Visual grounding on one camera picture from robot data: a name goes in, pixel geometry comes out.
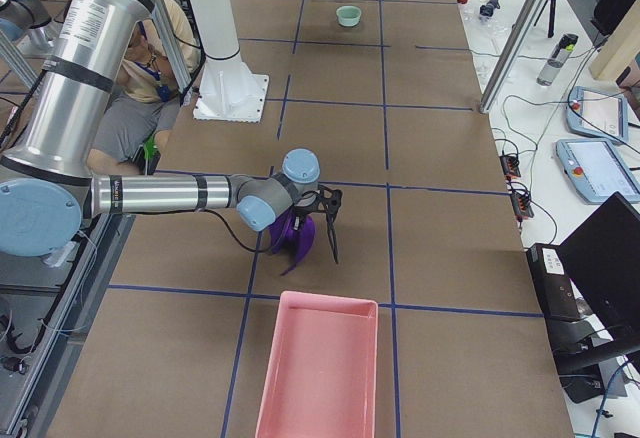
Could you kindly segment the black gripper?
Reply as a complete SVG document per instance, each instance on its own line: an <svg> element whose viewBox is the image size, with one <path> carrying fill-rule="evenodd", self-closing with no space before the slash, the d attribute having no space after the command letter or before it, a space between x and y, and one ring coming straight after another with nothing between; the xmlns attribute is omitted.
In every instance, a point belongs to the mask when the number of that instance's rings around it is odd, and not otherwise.
<svg viewBox="0 0 640 438"><path fill-rule="evenodd" d="M293 207L294 214L299 217L312 213L325 214L327 237L335 264L339 263L339 248L335 229L335 219L342 203L343 192L319 184L316 190L306 191L301 200Z"/></svg>

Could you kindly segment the second grey robot arm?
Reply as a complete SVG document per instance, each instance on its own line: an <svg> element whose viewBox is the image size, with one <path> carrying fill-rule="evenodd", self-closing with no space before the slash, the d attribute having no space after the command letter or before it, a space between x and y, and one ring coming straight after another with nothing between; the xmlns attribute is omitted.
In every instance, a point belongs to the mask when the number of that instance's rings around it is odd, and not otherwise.
<svg viewBox="0 0 640 438"><path fill-rule="evenodd" d="M41 0L1 0L1 31L12 43L25 37L40 52L53 49L57 31Z"/></svg>

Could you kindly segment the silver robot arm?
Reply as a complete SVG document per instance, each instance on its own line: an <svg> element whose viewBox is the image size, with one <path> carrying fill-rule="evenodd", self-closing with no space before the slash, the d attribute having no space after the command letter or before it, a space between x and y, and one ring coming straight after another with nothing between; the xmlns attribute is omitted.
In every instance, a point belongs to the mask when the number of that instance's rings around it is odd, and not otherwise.
<svg viewBox="0 0 640 438"><path fill-rule="evenodd" d="M1 157L1 249L41 256L63 247L84 220L100 214L218 213L235 209L270 250L293 245L304 255L312 217L333 224L339 190L319 181L309 150L295 149L279 173L247 175L96 175L86 165L100 119L134 27L162 0L72 0L42 70L38 103L26 133Z"/></svg>

